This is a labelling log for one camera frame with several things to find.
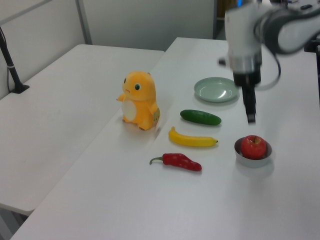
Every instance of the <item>plush toy white belly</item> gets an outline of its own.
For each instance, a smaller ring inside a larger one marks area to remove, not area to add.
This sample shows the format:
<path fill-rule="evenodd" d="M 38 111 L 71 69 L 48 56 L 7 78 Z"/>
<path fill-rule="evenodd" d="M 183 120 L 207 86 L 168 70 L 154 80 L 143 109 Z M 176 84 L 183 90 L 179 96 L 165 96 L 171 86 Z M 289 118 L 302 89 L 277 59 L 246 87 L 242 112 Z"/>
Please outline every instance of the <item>plush toy white belly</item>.
<path fill-rule="evenodd" d="M 137 115 L 136 105 L 130 100 L 123 101 L 122 112 L 126 119 L 133 121 Z"/>

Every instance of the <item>red apple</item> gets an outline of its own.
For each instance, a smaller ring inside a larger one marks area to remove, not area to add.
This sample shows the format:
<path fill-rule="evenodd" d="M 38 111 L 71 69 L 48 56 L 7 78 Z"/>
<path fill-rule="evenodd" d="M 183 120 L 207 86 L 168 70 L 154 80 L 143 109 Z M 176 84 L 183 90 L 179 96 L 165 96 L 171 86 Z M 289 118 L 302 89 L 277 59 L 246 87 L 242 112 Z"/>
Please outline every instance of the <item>red apple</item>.
<path fill-rule="evenodd" d="M 241 153 L 247 159 L 262 159 L 263 156 L 266 154 L 266 151 L 266 142 L 260 136 L 246 136 L 241 143 Z"/>

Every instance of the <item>toy fruit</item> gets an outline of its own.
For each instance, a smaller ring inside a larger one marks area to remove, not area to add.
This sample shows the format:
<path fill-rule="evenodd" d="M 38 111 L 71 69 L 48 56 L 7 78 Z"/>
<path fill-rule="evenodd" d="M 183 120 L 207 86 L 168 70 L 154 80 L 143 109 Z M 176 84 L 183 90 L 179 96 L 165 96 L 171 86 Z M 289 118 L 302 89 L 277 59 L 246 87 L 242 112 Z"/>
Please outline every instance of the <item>toy fruit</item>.
<path fill-rule="evenodd" d="M 169 131 L 169 139 L 180 145 L 189 147 L 211 147 L 214 146 L 218 140 L 210 136 L 186 136 L 176 132 L 173 126 Z"/>
<path fill-rule="evenodd" d="M 266 151 L 266 142 L 260 136 L 246 136 L 241 143 L 241 153 L 247 159 L 262 159 L 263 156 L 266 154 Z"/>
<path fill-rule="evenodd" d="M 154 160 L 161 160 L 164 165 L 171 165 L 191 171 L 198 172 L 202 170 L 202 166 L 199 163 L 192 161 L 190 158 L 181 153 L 165 153 L 160 157 L 151 159 L 149 164 L 151 165 Z"/>
<path fill-rule="evenodd" d="M 205 125 L 218 125 L 221 118 L 211 113 L 199 110 L 186 109 L 180 112 L 180 116 L 189 122 Z"/>
<path fill-rule="evenodd" d="M 117 98 L 122 102 L 122 120 L 137 124 L 142 130 L 155 127 L 160 118 L 156 102 L 156 87 L 150 73 L 132 71 L 123 81 L 123 93 Z"/>

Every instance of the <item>black stand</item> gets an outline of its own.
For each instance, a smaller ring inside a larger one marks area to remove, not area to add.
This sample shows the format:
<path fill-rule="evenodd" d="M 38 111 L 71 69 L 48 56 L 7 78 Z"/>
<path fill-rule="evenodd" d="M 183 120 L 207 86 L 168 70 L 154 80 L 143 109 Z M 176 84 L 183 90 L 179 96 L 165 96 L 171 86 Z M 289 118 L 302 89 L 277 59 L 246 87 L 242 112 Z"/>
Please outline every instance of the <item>black stand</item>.
<path fill-rule="evenodd" d="M 23 85 L 19 79 L 18 73 L 16 71 L 15 65 L 11 59 L 10 53 L 8 51 L 7 48 L 7 42 L 6 42 L 6 38 L 4 33 L 2 32 L 2 29 L 0 27 L 0 48 L 2 51 L 2 54 L 4 56 L 6 65 L 11 73 L 12 79 L 14 81 L 14 90 L 12 90 L 12 93 L 15 94 L 21 94 L 23 93 L 25 90 L 27 90 L 29 88 L 28 85 Z"/>

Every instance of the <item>green plate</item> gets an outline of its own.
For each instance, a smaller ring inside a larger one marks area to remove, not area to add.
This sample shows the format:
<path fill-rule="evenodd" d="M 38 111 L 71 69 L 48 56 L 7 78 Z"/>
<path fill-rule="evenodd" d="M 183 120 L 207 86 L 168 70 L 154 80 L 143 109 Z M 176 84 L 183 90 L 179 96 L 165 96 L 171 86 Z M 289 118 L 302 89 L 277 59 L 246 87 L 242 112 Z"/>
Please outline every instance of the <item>green plate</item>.
<path fill-rule="evenodd" d="M 199 98 L 214 103 L 230 101 L 238 96 L 234 81 L 224 77 L 208 77 L 194 85 L 194 93 Z"/>

